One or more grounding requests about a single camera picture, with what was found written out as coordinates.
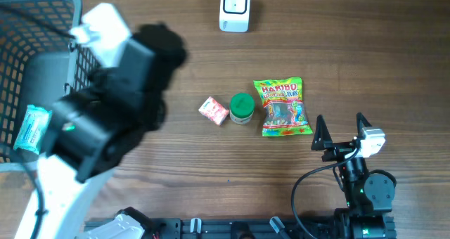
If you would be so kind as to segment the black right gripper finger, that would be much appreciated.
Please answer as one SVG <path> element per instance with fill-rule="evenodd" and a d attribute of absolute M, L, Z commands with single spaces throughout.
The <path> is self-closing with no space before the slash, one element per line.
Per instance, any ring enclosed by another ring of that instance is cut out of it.
<path fill-rule="evenodd" d="M 356 114 L 356 126 L 357 126 L 357 132 L 358 137 L 362 137 L 362 129 L 364 127 L 372 127 L 372 124 L 364 117 L 364 115 L 361 112 L 358 112 Z"/>
<path fill-rule="evenodd" d="M 316 132 L 311 143 L 311 150 L 320 151 L 331 149 L 332 147 L 333 140 L 330 136 L 323 115 L 318 115 L 316 118 Z"/>

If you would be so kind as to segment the Haribo gummy worms bag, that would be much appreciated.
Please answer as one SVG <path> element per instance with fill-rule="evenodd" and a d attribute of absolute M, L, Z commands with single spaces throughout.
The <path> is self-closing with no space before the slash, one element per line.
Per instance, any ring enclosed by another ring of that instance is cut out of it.
<path fill-rule="evenodd" d="M 262 136 L 281 137 L 312 134 L 303 100 L 301 77 L 255 80 L 266 118 Z"/>

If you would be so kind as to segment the red white small box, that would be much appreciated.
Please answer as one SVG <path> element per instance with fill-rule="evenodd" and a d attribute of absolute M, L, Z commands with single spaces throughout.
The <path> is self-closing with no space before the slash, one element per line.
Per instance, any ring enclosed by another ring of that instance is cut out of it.
<path fill-rule="evenodd" d="M 198 111 L 218 126 L 220 126 L 229 115 L 229 110 L 211 96 L 200 106 Z"/>

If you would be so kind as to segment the green lid jar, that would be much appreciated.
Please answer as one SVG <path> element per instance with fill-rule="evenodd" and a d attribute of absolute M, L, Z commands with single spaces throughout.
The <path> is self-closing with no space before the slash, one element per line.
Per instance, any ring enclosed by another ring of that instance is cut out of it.
<path fill-rule="evenodd" d="M 247 124 L 255 111 L 255 101 L 248 93 L 237 93 L 230 101 L 230 117 L 236 124 Z"/>

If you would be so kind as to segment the teal wet wipes pack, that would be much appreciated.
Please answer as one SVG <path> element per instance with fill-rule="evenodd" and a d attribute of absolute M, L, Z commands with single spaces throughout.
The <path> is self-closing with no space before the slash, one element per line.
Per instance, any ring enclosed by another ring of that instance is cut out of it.
<path fill-rule="evenodd" d="M 49 126 L 51 117 L 51 110 L 28 105 L 13 149 L 27 150 L 39 155 L 41 153 L 41 141 Z"/>

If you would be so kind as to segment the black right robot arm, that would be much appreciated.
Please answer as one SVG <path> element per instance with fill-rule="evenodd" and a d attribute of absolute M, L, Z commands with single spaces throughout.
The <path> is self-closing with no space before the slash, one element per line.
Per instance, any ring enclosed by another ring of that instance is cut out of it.
<path fill-rule="evenodd" d="M 324 162 L 336 162 L 335 178 L 347 201 L 333 214 L 334 238 L 397 237 L 392 211 L 397 180 L 381 169 L 370 171 L 366 159 L 377 154 L 386 142 L 382 129 L 372 126 L 362 113 L 356 114 L 357 135 L 348 142 L 334 142 L 322 115 L 316 120 L 311 149 L 322 151 Z"/>

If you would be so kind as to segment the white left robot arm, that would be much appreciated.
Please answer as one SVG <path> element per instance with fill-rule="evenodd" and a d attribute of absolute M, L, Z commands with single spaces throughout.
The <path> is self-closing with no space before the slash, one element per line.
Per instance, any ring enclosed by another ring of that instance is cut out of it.
<path fill-rule="evenodd" d="M 131 32 L 120 12 L 101 3 L 70 30 L 100 66 L 86 88 L 51 106 L 34 191 L 17 238 L 74 238 L 91 203 L 122 158 L 165 119 L 163 93 L 187 52 L 166 25 Z"/>

